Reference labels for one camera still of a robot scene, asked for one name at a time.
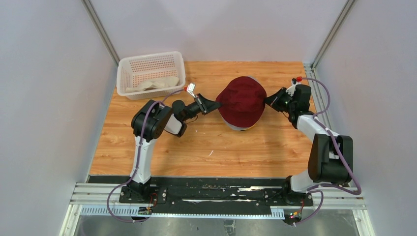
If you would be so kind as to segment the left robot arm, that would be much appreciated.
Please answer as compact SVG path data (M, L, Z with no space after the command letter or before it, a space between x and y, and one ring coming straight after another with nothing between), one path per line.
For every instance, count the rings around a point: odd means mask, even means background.
M181 137L187 129L187 120L198 115L206 115L219 108L222 104L204 98L201 94L194 96L194 101L186 105L176 100L171 106L162 101L150 100L132 121L131 128L135 136L135 154L129 180L122 188L122 194L139 203L150 199L150 165L156 141L165 131Z

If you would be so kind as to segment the cream hat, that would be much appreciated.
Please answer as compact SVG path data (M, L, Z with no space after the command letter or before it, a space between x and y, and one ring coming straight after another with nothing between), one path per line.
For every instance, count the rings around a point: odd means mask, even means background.
M176 76L168 76L168 77L159 77L154 79L149 79L143 82L140 82L138 85L134 87L126 88L126 93L133 93L133 92L142 92L146 90L154 90L154 89L167 89L171 87L177 86L179 83L179 78Z

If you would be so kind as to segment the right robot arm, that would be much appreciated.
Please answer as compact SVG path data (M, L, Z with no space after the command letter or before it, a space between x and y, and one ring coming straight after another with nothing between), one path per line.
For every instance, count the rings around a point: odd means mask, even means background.
M344 190L343 185L352 180L353 139L320 122L309 110L310 97L310 86L295 84L264 99L275 111L287 113L292 126L312 142L307 170L285 179L281 199L288 205L300 203L320 187Z

